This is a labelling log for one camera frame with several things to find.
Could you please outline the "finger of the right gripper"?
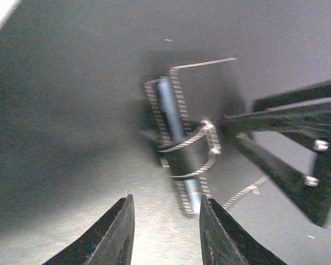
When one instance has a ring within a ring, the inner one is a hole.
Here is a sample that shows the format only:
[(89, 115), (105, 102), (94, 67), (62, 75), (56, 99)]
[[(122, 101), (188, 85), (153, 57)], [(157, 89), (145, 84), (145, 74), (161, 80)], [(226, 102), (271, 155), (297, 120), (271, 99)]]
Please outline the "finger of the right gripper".
[(331, 80), (257, 99), (253, 103), (253, 112), (328, 97), (331, 97)]
[(274, 156), (250, 139), (248, 133), (274, 131), (296, 135), (295, 142), (309, 144), (318, 155), (327, 151), (331, 141), (331, 103), (226, 116), (220, 121), (220, 128), (312, 223), (320, 227), (326, 225), (331, 201), (313, 200), (306, 192), (306, 187), (316, 187), (319, 180)]

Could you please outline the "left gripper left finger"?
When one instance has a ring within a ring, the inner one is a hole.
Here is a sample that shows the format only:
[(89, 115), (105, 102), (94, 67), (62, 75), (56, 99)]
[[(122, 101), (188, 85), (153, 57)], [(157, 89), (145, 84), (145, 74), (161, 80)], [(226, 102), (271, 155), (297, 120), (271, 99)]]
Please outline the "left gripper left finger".
[(129, 194), (45, 264), (130, 264), (134, 233), (134, 198)]

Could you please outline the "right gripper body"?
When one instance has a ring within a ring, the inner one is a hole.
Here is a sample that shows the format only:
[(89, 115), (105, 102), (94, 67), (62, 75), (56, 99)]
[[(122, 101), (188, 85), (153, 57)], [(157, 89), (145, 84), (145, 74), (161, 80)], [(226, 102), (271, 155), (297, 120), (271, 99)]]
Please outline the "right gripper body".
[(326, 152), (319, 153), (315, 164), (313, 176), (319, 180), (316, 187), (306, 187), (306, 192), (313, 200), (331, 201), (331, 141)]

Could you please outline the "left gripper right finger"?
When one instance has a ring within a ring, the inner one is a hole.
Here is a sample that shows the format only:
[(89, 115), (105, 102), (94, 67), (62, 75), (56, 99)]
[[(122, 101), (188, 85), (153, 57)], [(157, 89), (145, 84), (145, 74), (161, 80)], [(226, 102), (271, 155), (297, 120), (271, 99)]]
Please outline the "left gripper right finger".
[(286, 264), (247, 233), (217, 201), (205, 195), (201, 197), (199, 228), (203, 264)]

